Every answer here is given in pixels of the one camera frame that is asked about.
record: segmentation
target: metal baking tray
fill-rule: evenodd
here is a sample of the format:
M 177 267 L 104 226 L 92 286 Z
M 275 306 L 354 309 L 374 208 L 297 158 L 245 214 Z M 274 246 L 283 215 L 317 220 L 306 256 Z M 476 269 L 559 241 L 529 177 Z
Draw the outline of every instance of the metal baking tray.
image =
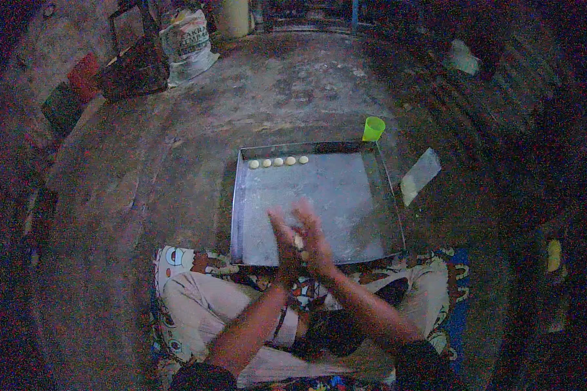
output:
M 251 169 L 250 160 L 299 158 Z M 326 141 L 242 148 L 233 194 L 231 256 L 234 263 L 278 266 L 267 216 L 280 205 L 285 222 L 298 225 L 291 204 L 306 197 L 322 221 L 337 265 L 387 258 L 404 249 L 404 235 L 383 154 L 376 142 Z

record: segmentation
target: hand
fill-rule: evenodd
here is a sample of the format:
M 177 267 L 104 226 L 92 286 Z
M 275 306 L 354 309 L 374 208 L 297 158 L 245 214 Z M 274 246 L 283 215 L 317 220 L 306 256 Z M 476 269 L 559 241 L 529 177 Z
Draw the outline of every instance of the hand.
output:
M 302 229 L 296 229 L 304 240 L 304 248 L 309 252 L 307 267 L 314 277 L 321 280 L 335 272 L 332 250 L 326 241 L 320 219 L 313 212 L 313 207 L 306 199 L 293 204 L 293 215 L 302 223 Z
M 293 230 L 285 224 L 283 211 L 280 207 L 267 211 L 276 237 L 278 248 L 278 273 L 275 282 L 280 282 L 286 289 L 291 289 L 300 268 L 300 255 L 295 248 L 293 241 Z

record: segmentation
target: red object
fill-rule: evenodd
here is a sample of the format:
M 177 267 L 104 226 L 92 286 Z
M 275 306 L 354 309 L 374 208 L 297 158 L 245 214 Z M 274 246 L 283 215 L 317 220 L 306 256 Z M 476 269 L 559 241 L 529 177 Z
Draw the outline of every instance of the red object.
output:
M 98 57 L 94 53 L 88 52 L 68 73 L 70 86 L 83 103 L 89 102 L 98 94 L 96 84 L 98 69 Z

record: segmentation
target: sack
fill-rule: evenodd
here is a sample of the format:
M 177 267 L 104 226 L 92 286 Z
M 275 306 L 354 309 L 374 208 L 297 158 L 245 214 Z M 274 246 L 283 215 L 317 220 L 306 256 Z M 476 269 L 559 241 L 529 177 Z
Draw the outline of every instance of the sack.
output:
M 211 41 L 202 10 L 182 11 L 159 32 L 163 51 L 170 59 L 169 87 L 176 87 L 203 73 L 219 58 L 211 53 Z

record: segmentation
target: concrete floor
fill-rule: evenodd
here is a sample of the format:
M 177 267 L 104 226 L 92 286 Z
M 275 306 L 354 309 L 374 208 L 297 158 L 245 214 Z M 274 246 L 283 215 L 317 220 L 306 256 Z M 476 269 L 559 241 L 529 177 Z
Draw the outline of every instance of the concrete floor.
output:
M 365 117 L 376 115 L 387 123 L 381 147 L 399 182 L 425 150 L 423 132 L 435 129 L 396 108 L 370 67 L 385 59 L 364 46 L 319 33 L 247 37 L 190 85 L 98 103 L 81 120 L 49 176 L 59 194 L 55 257 L 39 276 L 44 355 L 61 389 L 148 381 L 150 257 L 163 244 L 228 251 L 240 147 L 358 138 Z M 490 181 L 482 170 L 444 162 L 403 211 L 410 247 L 471 248 L 463 374 L 475 389 L 491 373 L 506 318 Z

